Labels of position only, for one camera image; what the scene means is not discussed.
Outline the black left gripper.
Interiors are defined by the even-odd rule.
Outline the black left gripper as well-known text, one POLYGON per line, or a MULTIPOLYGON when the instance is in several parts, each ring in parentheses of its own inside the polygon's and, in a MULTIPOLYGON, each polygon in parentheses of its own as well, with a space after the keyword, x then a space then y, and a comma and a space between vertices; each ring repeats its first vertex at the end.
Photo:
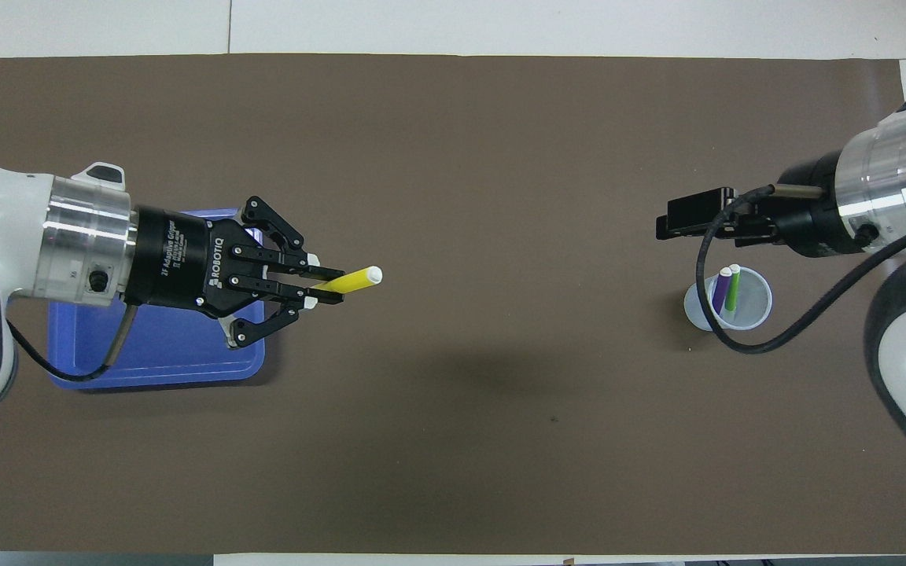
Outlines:
POLYGON ((244 276, 242 261, 270 272, 326 282, 344 271, 317 265, 304 250, 304 237, 265 200, 249 197, 233 219, 208 221, 155 207, 136 207, 137 232, 131 268, 123 291, 130 305, 163 306, 201 313, 236 313, 252 300, 270 302, 277 310, 261 322, 236 314, 224 318, 226 346, 241 350, 298 322, 300 311, 318 304, 337 305, 338 292, 302 288, 279 281, 244 276), (274 245, 245 246, 245 229, 256 229, 274 245), (231 250, 238 247, 238 258, 231 250))

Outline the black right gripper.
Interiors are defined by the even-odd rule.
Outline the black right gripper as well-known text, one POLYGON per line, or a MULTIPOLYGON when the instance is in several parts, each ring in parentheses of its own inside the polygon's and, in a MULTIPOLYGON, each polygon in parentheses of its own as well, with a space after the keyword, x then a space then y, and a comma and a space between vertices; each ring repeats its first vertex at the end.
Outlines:
MULTIPOLYGON (((820 158, 795 164, 778 177, 779 184, 822 189, 823 195, 820 198, 772 198, 775 226, 765 222, 724 222, 716 230, 715 239, 736 241, 735 246, 757 246, 775 241, 776 227, 780 243, 805 257, 823 258, 855 253, 853 237, 842 223, 834 195, 835 171, 839 160, 840 154, 826 153, 820 158)), ((732 187, 718 187, 670 200, 666 204, 666 216, 658 216, 655 221, 655 237, 659 241, 677 237, 704 237, 715 216, 737 196, 737 191, 732 187)))

